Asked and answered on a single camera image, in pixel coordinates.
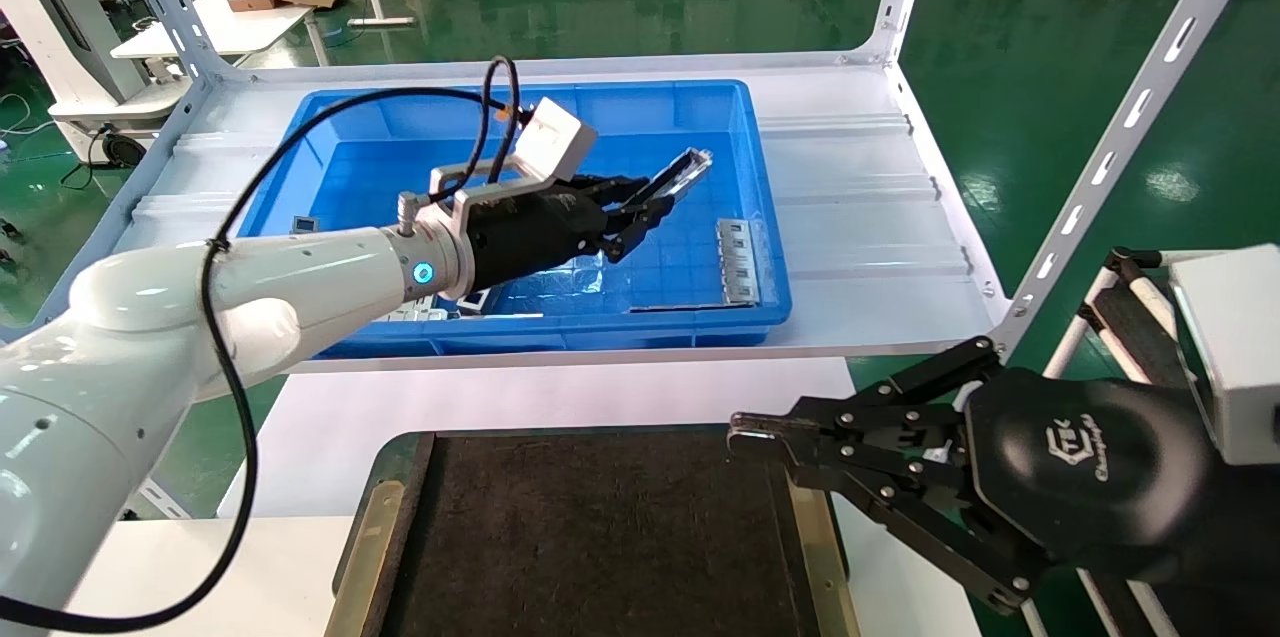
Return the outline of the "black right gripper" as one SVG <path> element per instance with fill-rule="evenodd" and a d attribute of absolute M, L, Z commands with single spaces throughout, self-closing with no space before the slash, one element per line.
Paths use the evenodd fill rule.
<path fill-rule="evenodd" d="M 989 338 L 970 338 L 852 397 L 732 414 L 730 452 L 801 463 L 797 486 L 844 496 L 1002 614 L 1068 568 L 1148 585 L 1187 619 L 1179 634 L 1277 633 L 1277 446 L 1229 449 L 1194 388 L 1000 372 Z M 954 446 L 964 418 L 950 399 L 970 382 L 984 385 L 966 400 L 966 454 L 1001 547 L 891 476 L 817 463 L 824 446 Z"/>

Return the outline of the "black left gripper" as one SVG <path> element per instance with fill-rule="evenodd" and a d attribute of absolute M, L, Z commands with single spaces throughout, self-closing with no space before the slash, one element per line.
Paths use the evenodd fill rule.
<path fill-rule="evenodd" d="M 649 183 L 648 177 L 579 175 L 471 208 L 472 289 L 492 289 L 598 251 L 609 263 L 622 262 L 675 208 L 675 198 L 627 203 Z"/>

